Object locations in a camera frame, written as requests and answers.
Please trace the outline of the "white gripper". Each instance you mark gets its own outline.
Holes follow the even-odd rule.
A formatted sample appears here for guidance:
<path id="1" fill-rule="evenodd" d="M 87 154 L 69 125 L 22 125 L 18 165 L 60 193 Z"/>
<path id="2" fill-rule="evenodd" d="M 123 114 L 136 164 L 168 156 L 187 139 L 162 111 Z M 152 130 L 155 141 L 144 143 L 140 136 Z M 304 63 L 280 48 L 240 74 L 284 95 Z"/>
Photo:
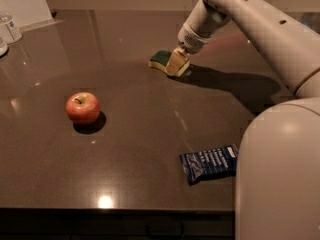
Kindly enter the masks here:
<path id="1" fill-rule="evenodd" d="M 199 53 L 211 38 L 200 36 L 185 22 L 178 33 L 177 40 L 179 47 L 171 52 L 165 67 L 165 73 L 169 76 L 181 76 L 189 67 L 187 53 Z"/>

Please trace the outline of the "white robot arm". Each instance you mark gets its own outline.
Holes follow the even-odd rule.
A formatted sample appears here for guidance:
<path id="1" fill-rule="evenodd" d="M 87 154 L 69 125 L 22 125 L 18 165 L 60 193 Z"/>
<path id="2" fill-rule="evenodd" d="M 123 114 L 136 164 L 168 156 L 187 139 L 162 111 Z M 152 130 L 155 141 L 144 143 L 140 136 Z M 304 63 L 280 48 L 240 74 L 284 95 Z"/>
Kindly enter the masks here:
<path id="1" fill-rule="evenodd" d="M 245 131 L 235 190 L 236 240 L 320 240 L 320 38 L 263 0 L 199 0 L 178 34 L 166 73 L 233 21 L 289 91 Z"/>

